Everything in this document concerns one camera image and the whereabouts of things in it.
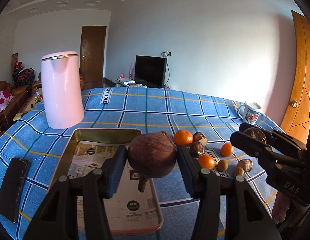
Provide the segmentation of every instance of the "flat screen tv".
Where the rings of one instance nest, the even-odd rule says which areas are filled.
[[[165,83],[166,61],[164,57],[136,56],[135,80],[148,87],[163,88]]]

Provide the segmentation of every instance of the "black circular sticker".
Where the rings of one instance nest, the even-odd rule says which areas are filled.
[[[139,203],[135,200],[131,200],[130,202],[127,203],[127,208],[130,211],[136,211],[139,209]]]
[[[89,155],[92,155],[92,154],[94,154],[96,152],[96,150],[94,149],[94,148],[89,148],[88,150],[87,150],[87,153],[89,154]]]

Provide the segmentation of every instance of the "red and white cushion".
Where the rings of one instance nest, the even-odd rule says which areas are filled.
[[[13,95],[6,90],[0,91],[0,113],[6,109],[9,102],[13,99]]]

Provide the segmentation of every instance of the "door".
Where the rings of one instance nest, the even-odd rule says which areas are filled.
[[[296,70],[290,101],[281,128],[306,144],[310,130],[310,25],[292,11],[296,34]]]
[[[82,27],[80,69],[85,83],[103,80],[105,38],[106,26]]]

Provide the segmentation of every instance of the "orange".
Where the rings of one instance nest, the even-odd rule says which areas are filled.
[[[177,145],[188,145],[193,142],[193,135],[187,130],[179,130],[174,135],[174,141]]]
[[[200,166],[202,166],[202,168],[212,169],[213,167],[215,167],[215,160],[209,155],[204,154],[199,156],[198,162]]]
[[[234,146],[231,143],[225,143],[221,148],[221,155],[224,157],[231,156],[234,152]]]

